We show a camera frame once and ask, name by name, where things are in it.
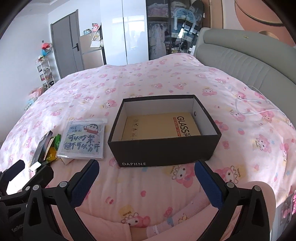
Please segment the black screen protector box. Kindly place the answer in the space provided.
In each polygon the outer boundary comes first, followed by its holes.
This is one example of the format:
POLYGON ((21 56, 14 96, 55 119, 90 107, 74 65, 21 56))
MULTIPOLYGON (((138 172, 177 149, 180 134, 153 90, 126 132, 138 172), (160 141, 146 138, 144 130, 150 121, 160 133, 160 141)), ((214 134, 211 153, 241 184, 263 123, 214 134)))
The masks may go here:
POLYGON ((41 138, 41 140, 36 148, 36 151, 34 153, 31 164, 29 166, 29 168, 31 170, 34 171, 41 166, 44 156, 45 156, 46 149, 47 149, 50 139, 52 137, 52 134, 53 134, 53 132, 49 131, 41 138))

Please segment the cartoon diamond painting kit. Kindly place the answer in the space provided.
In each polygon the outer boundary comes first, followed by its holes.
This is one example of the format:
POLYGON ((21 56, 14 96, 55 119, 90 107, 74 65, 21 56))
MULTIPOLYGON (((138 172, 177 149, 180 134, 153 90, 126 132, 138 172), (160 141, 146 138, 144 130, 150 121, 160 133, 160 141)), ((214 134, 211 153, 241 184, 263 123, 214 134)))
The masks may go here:
POLYGON ((65 164, 73 159, 103 159, 106 124, 105 118, 69 122, 61 136, 57 156, 66 159, 65 164))

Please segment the yellow snack packet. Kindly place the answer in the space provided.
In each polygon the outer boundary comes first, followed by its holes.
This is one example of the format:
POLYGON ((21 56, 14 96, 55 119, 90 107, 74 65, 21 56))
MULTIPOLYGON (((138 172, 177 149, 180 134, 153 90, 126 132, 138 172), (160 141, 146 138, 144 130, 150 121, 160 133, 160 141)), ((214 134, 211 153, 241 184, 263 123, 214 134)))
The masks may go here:
POLYGON ((57 150, 54 146, 49 147, 46 150, 45 161, 47 163, 55 161, 57 158, 57 150))

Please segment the green snack packet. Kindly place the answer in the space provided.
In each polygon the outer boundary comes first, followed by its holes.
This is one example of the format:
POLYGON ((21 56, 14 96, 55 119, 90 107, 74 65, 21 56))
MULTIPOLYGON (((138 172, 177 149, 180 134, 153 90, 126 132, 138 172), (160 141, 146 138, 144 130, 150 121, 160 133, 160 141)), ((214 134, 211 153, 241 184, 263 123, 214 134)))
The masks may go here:
POLYGON ((57 134, 56 136, 51 137, 48 146, 55 148, 55 150, 58 150, 60 141, 61 141, 61 135, 57 134))

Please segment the black Daphne shoe box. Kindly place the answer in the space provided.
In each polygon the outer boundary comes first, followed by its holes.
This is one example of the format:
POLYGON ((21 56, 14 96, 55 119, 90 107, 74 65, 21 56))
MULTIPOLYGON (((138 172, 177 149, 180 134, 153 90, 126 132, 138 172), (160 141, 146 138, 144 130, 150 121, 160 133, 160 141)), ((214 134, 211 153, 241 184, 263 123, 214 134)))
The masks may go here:
POLYGON ((184 165, 209 160, 221 132, 195 95, 159 95, 123 99, 113 123, 108 145, 120 167, 184 165), (163 113, 190 113, 199 136, 123 141, 129 116, 163 113))

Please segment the yellow glass protector box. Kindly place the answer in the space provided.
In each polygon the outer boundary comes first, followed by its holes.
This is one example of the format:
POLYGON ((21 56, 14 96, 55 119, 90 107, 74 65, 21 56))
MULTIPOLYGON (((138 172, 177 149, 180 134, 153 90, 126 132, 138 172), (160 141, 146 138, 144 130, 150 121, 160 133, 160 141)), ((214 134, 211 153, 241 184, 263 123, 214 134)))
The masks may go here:
POLYGON ((200 134, 190 113, 136 115, 127 118, 122 140, 152 140, 200 134))

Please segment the white shelf rack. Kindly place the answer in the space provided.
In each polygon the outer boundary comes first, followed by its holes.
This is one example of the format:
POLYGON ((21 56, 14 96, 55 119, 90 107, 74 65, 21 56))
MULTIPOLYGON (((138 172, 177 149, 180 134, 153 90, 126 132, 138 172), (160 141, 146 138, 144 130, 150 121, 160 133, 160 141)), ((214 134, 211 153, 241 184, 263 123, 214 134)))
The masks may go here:
POLYGON ((37 62, 37 71, 39 73, 39 78, 43 83, 45 89, 49 89, 55 84, 55 79, 53 77, 52 69, 49 60, 44 56, 41 56, 37 62))

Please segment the grey padded headboard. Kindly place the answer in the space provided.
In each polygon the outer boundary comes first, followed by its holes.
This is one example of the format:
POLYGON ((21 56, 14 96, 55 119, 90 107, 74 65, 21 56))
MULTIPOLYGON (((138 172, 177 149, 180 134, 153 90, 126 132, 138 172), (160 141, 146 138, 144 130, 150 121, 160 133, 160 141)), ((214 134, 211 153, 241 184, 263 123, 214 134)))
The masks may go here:
POLYGON ((239 112, 272 110, 295 126, 295 48, 255 32, 202 28, 194 56, 255 92, 254 97, 236 99, 239 112))

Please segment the beige cabinet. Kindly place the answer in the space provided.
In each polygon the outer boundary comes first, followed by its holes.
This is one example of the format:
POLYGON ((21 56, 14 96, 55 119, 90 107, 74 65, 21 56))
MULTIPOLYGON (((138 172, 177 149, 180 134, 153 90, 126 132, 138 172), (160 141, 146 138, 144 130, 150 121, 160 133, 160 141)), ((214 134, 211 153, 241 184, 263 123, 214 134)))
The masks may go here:
POLYGON ((91 69, 106 64, 101 25, 92 23, 91 29, 84 30, 80 37, 80 47, 84 69, 91 69))

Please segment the grey door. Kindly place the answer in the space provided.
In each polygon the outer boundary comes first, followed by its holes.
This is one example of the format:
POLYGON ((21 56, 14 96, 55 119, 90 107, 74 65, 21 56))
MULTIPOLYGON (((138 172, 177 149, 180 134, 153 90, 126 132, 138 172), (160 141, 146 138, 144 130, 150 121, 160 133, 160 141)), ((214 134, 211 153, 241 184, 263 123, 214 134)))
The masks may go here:
POLYGON ((84 70, 78 11, 52 23, 51 37, 60 78, 84 70))

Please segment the white wardrobe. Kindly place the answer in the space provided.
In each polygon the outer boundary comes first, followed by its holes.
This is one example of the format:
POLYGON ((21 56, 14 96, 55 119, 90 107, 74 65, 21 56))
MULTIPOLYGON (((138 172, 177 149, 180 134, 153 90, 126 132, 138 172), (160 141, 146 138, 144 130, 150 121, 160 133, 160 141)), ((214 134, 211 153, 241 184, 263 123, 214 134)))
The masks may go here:
POLYGON ((100 1, 106 63, 121 66, 149 60, 145 0, 100 1))

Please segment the open clothes closet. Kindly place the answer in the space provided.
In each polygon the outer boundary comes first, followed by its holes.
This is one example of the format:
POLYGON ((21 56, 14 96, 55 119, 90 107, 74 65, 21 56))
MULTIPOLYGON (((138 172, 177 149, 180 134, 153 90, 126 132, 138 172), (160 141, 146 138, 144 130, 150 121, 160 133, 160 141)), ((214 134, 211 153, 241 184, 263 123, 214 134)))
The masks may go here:
POLYGON ((149 60, 189 53, 204 18, 202 1, 146 1, 149 60))

